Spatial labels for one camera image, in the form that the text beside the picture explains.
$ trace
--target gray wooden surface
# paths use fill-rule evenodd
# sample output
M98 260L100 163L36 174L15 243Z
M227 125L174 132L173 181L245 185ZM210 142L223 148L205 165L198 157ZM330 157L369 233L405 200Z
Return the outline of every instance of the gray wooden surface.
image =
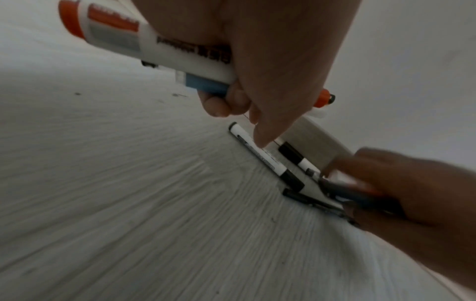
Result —
M54 2L0 3L0 300L456 299L281 197L228 133L244 117L211 118L170 72L71 38L45 17ZM318 166L345 153L306 120L285 137Z

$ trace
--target hand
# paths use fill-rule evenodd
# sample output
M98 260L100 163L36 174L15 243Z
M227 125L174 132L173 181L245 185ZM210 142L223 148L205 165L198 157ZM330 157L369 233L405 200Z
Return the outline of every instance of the hand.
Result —
M445 163L360 149L334 159L339 170L397 198L408 221L345 206L369 231L430 269L476 288L476 174Z
M162 35L231 48L238 81L225 99L199 93L208 114L249 112L259 147L316 101L360 0L133 0Z

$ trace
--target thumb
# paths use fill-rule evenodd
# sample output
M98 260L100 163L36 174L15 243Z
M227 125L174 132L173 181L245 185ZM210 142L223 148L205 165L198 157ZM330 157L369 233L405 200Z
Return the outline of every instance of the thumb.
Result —
M345 204L344 210L362 230L380 237L416 260L424 260L427 251L434 248L435 230L431 226L378 211L363 210L354 203Z
M284 133L296 119L272 119L261 113L254 127L253 140L256 146L263 148Z

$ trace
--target finger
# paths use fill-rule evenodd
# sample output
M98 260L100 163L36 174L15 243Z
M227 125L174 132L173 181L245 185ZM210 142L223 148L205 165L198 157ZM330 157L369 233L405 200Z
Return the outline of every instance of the finger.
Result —
M367 147L359 149L355 153L354 156L374 159L382 163L388 163L388 164L393 164L393 163L401 162L402 160L408 159L407 156L404 156L398 153L394 153L394 152L390 152L386 150L374 149L374 148L367 148Z
M265 147L284 133L293 122L294 120L273 120L266 114L261 114L258 124L254 127L254 143L260 148Z
M435 229L394 216L344 205L346 214L357 222L359 228L389 242L410 257L422 260L425 251L434 249Z
M235 81L228 88L225 101L228 106L231 108L232 115L241 115L248 111L251 100L243 90L239 81Z
M251 106L249 107L249 122L252 124L257 124L260 116L261 111L254 103L251 103Z
M363 157L337 157L322 171L323 176L338 170L346 175L362 180L383 193L396 197L402 188L404 175L391 165Z
M200 98L203 109L210 116L228 117L230 115L232 109L223 98L213 96L203 91L198 91L198 97Z

